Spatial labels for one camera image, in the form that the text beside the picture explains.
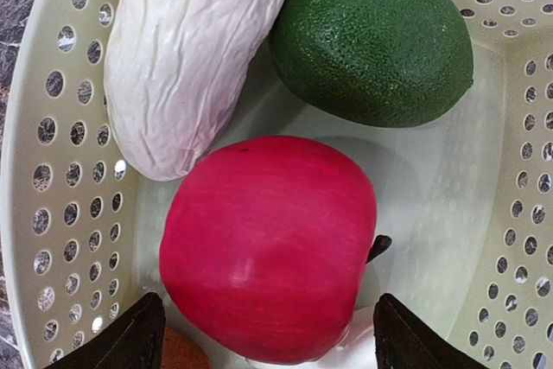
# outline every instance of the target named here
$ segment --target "plastic basket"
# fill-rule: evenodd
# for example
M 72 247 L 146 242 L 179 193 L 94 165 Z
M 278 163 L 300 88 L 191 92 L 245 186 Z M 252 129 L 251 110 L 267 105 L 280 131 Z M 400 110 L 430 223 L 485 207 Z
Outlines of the plastic basket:
M 367 270 L 360 307 L 388 291 L 484 365 L 552 359 L 553 0 L 454 0 L 475 84 L 444 118 L 412 130 L 351 124 L 304 105 L 266 47 L 251 63 L 218 147 L 268 134 L 310 137 L 372 178 L 378 230 L 394 246 Z M 25 366 L 92 339 L 145 290 L 165 296 L 157 253 L 178 182 L 128 168 L 102 87 L 118 0 L 36 0 L 16 66 L 2 160 L 3 259 Z M 192 328 L 216 369 L 242 358 Z

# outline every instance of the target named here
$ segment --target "green avocado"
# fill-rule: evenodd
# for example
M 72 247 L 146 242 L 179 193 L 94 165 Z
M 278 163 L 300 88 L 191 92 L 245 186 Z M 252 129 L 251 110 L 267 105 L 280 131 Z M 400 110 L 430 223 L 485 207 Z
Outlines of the green avocado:
M 359 124 L 426 124 L 473 84 L 470 36 L 451 0 L 285 0 L 269 44 L 298 98 Z

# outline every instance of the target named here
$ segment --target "white eggplant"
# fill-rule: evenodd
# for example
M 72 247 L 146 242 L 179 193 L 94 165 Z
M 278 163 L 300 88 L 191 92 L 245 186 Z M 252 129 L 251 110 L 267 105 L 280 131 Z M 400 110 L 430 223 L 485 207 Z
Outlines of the white eggplant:
M 186 175 L 231 117 L 284 0 L 120 0 L 105 95 L 123 156 L 154 181 Z

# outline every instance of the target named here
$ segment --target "fake apple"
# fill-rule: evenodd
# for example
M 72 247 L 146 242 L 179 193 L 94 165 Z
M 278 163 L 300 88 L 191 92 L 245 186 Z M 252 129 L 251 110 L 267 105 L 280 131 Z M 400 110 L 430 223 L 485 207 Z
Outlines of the fake apple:
M 181 184 L 162 280 L 184 316 L 233 352 L 316 360 L 346 335 L 376 222 L 371 182 L 339 151 L 297 137 L 237 143 Z

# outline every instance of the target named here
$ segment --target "countertop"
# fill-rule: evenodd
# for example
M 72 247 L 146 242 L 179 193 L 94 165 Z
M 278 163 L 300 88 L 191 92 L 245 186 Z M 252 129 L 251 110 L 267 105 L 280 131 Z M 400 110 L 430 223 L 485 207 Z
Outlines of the countertop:
M 0 0 L 0 144 L 16 57 L 34 0 Z M 0 256 L 0 369 L 22 368 Z

